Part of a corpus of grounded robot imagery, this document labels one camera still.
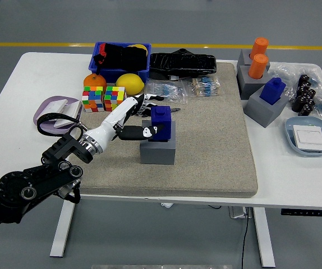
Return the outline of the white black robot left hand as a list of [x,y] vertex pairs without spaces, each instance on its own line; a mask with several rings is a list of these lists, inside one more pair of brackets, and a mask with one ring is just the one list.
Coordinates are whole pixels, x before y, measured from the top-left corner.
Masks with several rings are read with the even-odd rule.
[[125,126],[133,115],[150,116],[151,108],[156,106],[150,100],[162,101],[163,97],[154,94],[140,94],[126,98],[101,123],[98,128],[88,130],[83,139],[91,143],[99,152],[103,152],[108,144],[119,137],[122,140],[147,140],[162,130],[163,126],[142,127]]

